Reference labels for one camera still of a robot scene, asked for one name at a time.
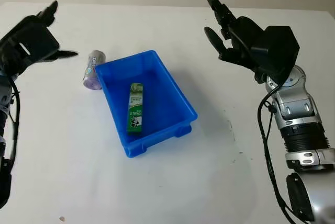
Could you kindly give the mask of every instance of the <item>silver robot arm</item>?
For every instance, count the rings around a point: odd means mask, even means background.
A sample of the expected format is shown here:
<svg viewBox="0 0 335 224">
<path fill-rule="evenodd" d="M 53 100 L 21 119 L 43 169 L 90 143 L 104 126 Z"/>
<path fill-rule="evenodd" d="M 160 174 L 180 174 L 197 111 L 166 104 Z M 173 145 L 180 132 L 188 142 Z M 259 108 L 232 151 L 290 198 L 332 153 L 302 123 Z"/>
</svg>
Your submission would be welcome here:
<svg viewBox="0 0 335 224">
<path fill-rule="evenodd" d="M 335 223 L 335 149 L 324 135 L 316 104 L 305 89 L 306 75 L 294 66 L 272 95 L 275 120 L 285 141 L 285 159 L 295 172 L 286 179 L 292 210 L 301 220 Z M 267 77 L 268 92 L 277 84 Z"/>
</svg>

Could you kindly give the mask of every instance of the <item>can lid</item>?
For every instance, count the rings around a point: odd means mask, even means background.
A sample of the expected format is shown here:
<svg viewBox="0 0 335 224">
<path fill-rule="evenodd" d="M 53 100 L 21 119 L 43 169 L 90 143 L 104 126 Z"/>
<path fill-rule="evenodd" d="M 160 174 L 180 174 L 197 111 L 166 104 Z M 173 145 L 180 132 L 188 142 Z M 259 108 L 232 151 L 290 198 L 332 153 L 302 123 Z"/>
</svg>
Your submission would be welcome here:
<svg viewBox="0 0 335 224">
<path fill-rule="evenodd" d="M 98 79 L 85 79 L 83 83 L 86 88 L 94 90 L 101 89 L 101 84 Z"/>
</svg>

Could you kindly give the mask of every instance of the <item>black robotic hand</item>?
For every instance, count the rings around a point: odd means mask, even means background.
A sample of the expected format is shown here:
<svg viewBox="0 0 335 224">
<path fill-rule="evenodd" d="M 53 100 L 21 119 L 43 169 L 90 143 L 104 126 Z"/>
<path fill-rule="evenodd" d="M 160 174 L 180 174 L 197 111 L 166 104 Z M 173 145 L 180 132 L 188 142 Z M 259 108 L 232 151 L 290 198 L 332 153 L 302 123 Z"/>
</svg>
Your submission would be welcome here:
<svg viewBox="0 0 335 224">
<path fill-rule="evenodd" d="M 77 55 L 59 51 L 59 44 L 47 29 L 53 21 L 58 3 L 54 1 L 35 16 L 27 16 L 0 40 L 0 71 L 12 76 L 21 74 L 35 62 L 54 61 Z"/>
<path fill-rule="evenodd" d="M 255 73 L 258 83 L 269 76 L 275 83 L 283 83 L 289 76 L 299 44 L 289 26 L 269 26 L 261 29 L 248 17 L 231 13 L 219 0 L 207 0 L 221 25 L 224 39 L 231 39 L 233 48 L 226 48 L 220 37 L 209 27 L 205 33 L 219 52 L 219 59 L 243 66 Z"/>
</svg>

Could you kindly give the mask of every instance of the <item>blue plastic bin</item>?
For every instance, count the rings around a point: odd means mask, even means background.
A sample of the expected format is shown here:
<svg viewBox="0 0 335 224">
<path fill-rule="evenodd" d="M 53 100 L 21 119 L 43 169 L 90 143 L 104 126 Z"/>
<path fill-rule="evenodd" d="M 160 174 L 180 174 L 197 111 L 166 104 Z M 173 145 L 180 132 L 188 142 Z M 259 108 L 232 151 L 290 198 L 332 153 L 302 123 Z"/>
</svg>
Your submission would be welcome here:
<svg viewBox="0 0 335 224">
<path fill-rule="evenodd" d="M 101 64 L 96 71 L 128 157 L 191 132 L 197 113 L 155 51 Z M 131 83 L 142 83 L 144 88 L 142 133 L 138 135 L 126 132 Z"/>
</svg>

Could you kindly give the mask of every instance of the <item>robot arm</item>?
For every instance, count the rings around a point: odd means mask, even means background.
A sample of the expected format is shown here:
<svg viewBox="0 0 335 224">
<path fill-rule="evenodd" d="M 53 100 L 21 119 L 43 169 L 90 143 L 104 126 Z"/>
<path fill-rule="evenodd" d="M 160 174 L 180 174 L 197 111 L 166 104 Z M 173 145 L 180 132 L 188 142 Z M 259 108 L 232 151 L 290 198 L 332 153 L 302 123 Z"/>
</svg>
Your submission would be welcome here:
<svg viewBox="0 0 335 224">
<path fill-rule="evenodd" d="M 324 135 L 321 118 L 305 89 L 306 75 L 294 66 L 272 95 L 275 119 L 285 141 L 285 159 L 295 172 L 286 179 L 292 210 L 301 220 L 335 223 L 335 149 Z M 268 92 L 277 85 L 270 77 Z"/>
<path fill-rule="evenodd" d="M 292 30 L 288 26 L 262 30 L 249 18 L 235 18 L 219 0 L 208 2 L 223 37 L 231 39 L 233 46 L 226 49 L 220 37 L 206 27 L 219 59 L 252 70 L 255 80 L 265 82 L 272 93 L 272 112 L 285 141 L 286 163 L 295 171 L 287 177 L 293 214 L 302 221 L 334 224 L 335 149 L 330 148 L 315 102 L 305 89 L 306 75 L 295 65 L 299 45 Z M 276 189 L 275 193 L 283 208 Z"/>
<path fill-rule="evenodd" d="M 36 62 L 53 61 L 77 55 L 73 51 L 59 51 L 59 44 L 47 29 L 54 21 L 58 3 L 54 1 L 35 16 L 27 16 L 0 40 L 0 208 L 8 201 L 12 181 L 11 171 L 15 162 L 19 127 L 19 95 L 14 80 Z M 5 156 L 4 127 L 13 102 L 12 88 L 16 97 L 13 149 L 9 159 Z"/>
</svg>

